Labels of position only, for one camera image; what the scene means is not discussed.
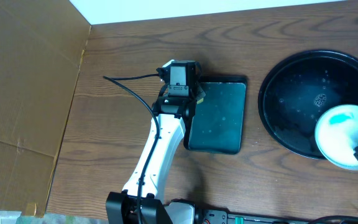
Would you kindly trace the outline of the green plate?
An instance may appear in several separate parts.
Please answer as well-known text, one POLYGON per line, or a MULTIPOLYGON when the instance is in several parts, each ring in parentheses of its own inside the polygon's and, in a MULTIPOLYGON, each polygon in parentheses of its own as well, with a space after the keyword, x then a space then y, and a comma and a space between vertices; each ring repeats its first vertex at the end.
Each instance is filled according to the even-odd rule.
POLYGON ((340 105, 327 110, 316 123, 314 137, 322 155, 342 169, 358 170, 358 106, 340 105))

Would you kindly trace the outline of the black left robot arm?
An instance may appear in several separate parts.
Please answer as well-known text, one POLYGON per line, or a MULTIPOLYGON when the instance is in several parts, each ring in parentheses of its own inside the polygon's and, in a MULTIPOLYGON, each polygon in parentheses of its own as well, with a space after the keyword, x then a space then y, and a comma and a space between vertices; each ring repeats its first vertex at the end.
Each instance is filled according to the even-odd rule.
POLYGON ((204 97, 194 60, 170 60, 157 69, 164 81, 156 101, 147 106, 151 127, 141 157, 121 192, 106 200, 109 223, 198 223, 188 202, 163 205, 165 185, 179 143, 191 126, 198 100, 204 97))

